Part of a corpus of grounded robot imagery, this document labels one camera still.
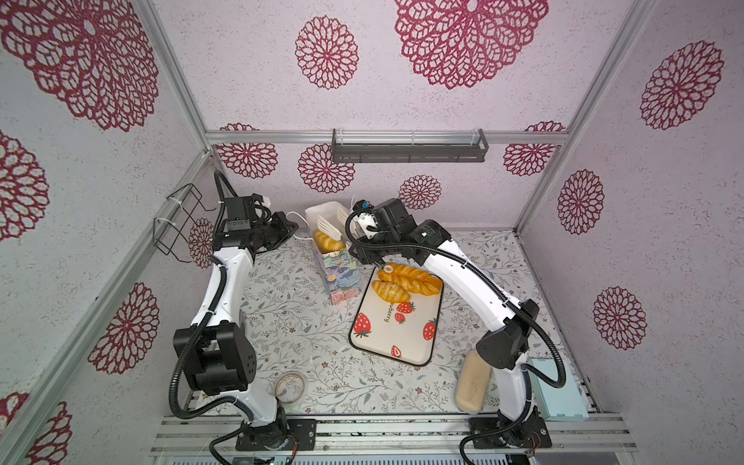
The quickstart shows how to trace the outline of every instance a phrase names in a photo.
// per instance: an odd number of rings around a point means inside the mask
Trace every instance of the light blue box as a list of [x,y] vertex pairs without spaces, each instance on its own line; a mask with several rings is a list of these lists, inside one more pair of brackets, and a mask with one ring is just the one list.
[[[558,370],[553,359],[530,359],[528,362],[552,379],[558,379]],[[571,363],[563,359],[567,380],[561,389],[546,384],[537,376],[532,377],[532,391],[535,402],[540,409],[540,416],[545,421],[584,421],[589,413],[584,405],[584,396],[571,375]]]

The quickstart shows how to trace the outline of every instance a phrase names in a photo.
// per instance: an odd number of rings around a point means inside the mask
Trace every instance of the twisted bread roll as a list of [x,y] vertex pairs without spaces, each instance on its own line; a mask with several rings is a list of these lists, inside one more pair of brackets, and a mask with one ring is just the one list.
[[318,248],[321,249],[321,252],[324,254],[339,251],[346,247],[343,242],[331,239],[320,229],[316,229],[315,234],[312,236],[315,238],[315,243],[318,244]]
[[374,288],[374,292],[377,292],[377,295],[385,302],[395,304],[396,302],[408,302],[411,300],[411,295],[395,283],[373,281],[372,287]]
[[393,263],[388,263],[385,266],[385,268],[388,267],[392,268],[391,273],[384,269],[377,273],[377,277],[381,281],[395,283],[406,291],[416,294],[436,295],[442,290],[442,280],[421,269]]

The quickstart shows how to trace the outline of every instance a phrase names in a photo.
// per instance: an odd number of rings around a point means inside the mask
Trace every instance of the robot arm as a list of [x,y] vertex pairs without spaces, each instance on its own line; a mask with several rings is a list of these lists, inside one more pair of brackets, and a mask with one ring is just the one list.
[[[266,197],[235,196],[221,172],[215,172],[215,181],[221,205],[212,240],[214,265],[205,299],[191,325],[173,336],[179,360],[171,378],[169,405],[175,416],[188,419],[222,403],[235,404],[243,416],[238,432],[267,448],[276,447],[290,434],[286,415],[255,379],[256,352],[242,328],[239,306],[256,255],[285,243],[298,226],[283,212],[272,214]],[[234,196],[223,196],[223,182]],[[195,411],[184,410],[176,398],[182,373],[192,390],[218,397]]]
[[[362,227],[361,239],[351,236],[353,222]],[[528,415],[536,417],[534,411],[530,414],[531,392],[526,371],[549,380],[526,365],[527,337],[532,327],[539,329],[534,322],[539,311],[537,304],[532,300],[521,302],[506,293],[468,259],[444,228],[430,219],[417,225],[398,199],[376,207],[365,200],[357,202],[347,221],[346,234],[353,243],[351,254],[361,263],[383,264],[385,256],[400,254],[438,275],[470,304],[488,328],[475,348],[495,368],[500,413],[511,422],[511,428]],[[539,333],[547,337],[540,329]],[[557,352],[554,357],[559,381],[553,383],[559,388],[565,382],[565,369]],[[513,442],[519,443],[520,439],[515,437]]]

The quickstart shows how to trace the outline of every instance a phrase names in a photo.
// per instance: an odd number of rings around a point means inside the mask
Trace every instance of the bread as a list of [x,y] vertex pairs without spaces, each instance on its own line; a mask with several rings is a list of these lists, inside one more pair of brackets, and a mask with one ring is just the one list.
[[395,283],[408,292],[423,295],[436,295],[442,290],[442,280],[412,266],[388,263],[385,268],[392,268],[392,273],[381,269],[377,277],[381,281]]
[[331,239],[320,229],[315,230],[315,234],[313,234],[313,237],[315,238],[315,243],[318,244],[318,248],[321,249],[321,252],[323,252],[324,254],[339,251],[346,247],[343,242],[341,242],[340,240]]
[[475,349],[468,352],[455,392],[455,405],[471,415],[480,413],[490,380],[491,365]]
[[408,302],[411,300],[411,295],[395,283],[373,281],[372,287],[374,288],[374,292],[377,292],[377,295],[385,302],[395,304],[396,302]]

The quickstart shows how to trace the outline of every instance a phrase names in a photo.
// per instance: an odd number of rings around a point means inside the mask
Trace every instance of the mandala print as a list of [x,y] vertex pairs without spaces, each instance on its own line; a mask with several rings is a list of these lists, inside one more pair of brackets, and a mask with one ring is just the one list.
[[420,174],[406,179],[398,190],[398,198],[408,208],[421,210],[431,207],[442,194],[442,186],[439,181]]
[[[527,131],[563,131],[565,127],[555,121],[540,121],[529,126]],[[511,144],[504,152],[504,166],[510,173],[529,176],[539,173],[553,155],[553,144]]]
[[49,205],[48,191],[33,153],[0,131],[0,241],[36,226]]
[[212,223],[206,218],[197,219],[188,234],[188,250],[199,268],[208,268],[212,255]]
[[129,297],[98,339],[88,361],[96,371],[122,374],[134,368],[158,335],[160,309],[153,291],[136,283]]
[[14,392],[0,400],[0,434],[7,428],[27,398],[28,393]]
[[604,192],[599,176],[589,170],[579,170],[569,176],[560,190],[560,224],[571,234],[585,233],[599,220],[603,206]]
[[[248,124],[228,124],[222,131],[258,131]],[[263,178],[277,167],[277,151],[274,144],[223,144],[217,153],[225,166],[246,178]]]
[[646,125],[666,130],[690,120],[716,93],[722,68],[721,51],[705,40],[675,51],[646,84],[641,100]]
[[473,87],[514,63],[532,42],[548,0],[395,0],[395,31],[414,73],[429,83]]
[[354,36],[338,19],[317,16],[309,20],[295,46],[302,74],[321,89],[343,86],[356,71],[359,55]]
[[67,402],[57,405],[55,415],[44,425],[41,435],[26,454],[26,465],[58,465],[67,457],[67,446],[72,438]]
[[74,116],[127,132],[153,113],[158,68],[127,0],[0,0],[0,31]]
[[602,339],[618,349],[632,349],[646,335],[646,313],[628,289],[609,287],[594,302],[594,323]]
[[305,184],[318,192],[339,192],[354,179],[354,163],[335,163],[328,144],[307,147],[300,155],[297,169]]

